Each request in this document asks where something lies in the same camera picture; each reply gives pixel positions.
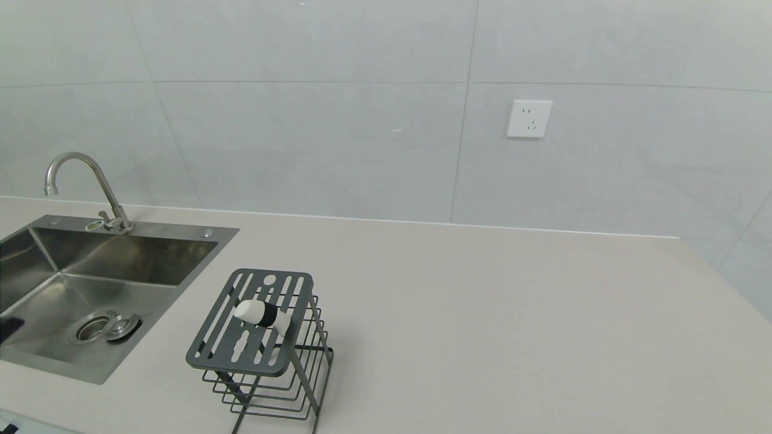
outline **wall socket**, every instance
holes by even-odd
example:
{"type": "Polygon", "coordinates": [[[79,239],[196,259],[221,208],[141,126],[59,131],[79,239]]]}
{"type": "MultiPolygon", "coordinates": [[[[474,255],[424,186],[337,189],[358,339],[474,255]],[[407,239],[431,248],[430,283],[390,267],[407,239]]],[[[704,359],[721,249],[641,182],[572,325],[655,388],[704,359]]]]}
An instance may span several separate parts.
{"type": "Polygon", "coordinates": [[[552,101],[515,100],[507,137],[542,138],[552,112],[552,101]]]}

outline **countertop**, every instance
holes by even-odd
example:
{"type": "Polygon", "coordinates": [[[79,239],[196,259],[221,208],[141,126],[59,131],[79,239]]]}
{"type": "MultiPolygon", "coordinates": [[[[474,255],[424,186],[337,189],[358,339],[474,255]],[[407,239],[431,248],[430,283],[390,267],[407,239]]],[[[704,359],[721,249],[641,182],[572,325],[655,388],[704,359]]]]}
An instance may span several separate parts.
{"type": "MultiPolygon", "coordinates": [[[[0,238],[105,205],[0,198],[0,238]]],[[[230,432],[185,352],[230,273],[308,272],[335,349],[319,434],[772,432],[772,326],[684,242],[127,206],[240,228],[104,385],[0,361],[0,409],[80,432],[230,432]]],[[[240,432],[309,432],[248,416],[240,432]]]]}

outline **stainless steel sink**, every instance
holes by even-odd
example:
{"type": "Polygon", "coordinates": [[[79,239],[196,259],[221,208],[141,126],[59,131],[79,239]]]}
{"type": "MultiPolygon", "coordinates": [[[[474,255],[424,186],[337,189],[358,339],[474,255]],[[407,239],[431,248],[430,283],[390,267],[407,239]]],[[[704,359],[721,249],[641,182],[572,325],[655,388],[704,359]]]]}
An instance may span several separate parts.
{"type": "Polygon", "coordinates": [[[21,324],[0,360],[104,383],[237,232],[135,222],[118,235],[98,220],[36,220],[0,242],[0,320],[21,324]]]}

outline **gray metal rack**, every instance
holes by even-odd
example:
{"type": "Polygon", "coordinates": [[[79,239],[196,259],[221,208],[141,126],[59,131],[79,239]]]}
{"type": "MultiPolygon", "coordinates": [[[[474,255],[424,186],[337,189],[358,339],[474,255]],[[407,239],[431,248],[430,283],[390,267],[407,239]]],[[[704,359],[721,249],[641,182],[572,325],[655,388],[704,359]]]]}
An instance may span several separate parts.
{"type": "Polygon", "coordinates": [[[233,434],[245,415],[306,420],[312,410],[316,432],[334,352],[312,289],[307,273],[236,270],[198,331],[185,359],[204,370],[201,379],[239,415],[233,434]],[[242,300],[288,313],[285,336],[233,317],[242,300]]]}

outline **white and black bottle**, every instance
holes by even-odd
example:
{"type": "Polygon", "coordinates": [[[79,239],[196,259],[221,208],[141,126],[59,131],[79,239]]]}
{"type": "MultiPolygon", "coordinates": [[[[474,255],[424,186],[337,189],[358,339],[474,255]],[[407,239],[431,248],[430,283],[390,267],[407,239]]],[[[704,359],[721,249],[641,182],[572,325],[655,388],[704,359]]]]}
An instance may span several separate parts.
{"type": "Polygon", "coordinates": [[[273,326],[282,336],[290,328],[290,318],[292,318],[289,314],[279,310],[279,307],[275,304],[266,303],[262,300],[242,301],[233,310],[233,316],[260,327],[273,326]]]}

